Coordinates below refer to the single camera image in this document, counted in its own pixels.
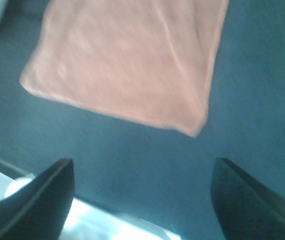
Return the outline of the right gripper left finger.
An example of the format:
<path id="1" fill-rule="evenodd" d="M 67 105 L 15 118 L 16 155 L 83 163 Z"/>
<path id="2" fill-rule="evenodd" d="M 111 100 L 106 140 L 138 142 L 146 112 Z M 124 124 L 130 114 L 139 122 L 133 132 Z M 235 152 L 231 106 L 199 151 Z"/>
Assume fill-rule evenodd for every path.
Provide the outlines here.
<path id="1" fill-rule="evenodd" d="M 74 162 L 62 158 L 0 201 L 0 240 L 59 239 L 74 193 Z"/>

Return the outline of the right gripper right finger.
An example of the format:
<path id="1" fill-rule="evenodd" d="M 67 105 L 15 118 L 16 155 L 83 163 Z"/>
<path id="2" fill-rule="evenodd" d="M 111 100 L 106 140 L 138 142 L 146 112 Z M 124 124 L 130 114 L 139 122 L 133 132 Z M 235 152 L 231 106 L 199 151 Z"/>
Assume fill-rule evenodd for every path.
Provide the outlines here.
<path id="1" fill-rule="evenodd" d="M 227 240 L 285 240 L 285 198 L 227 158 L 214 163 L 210 196 Z"/>

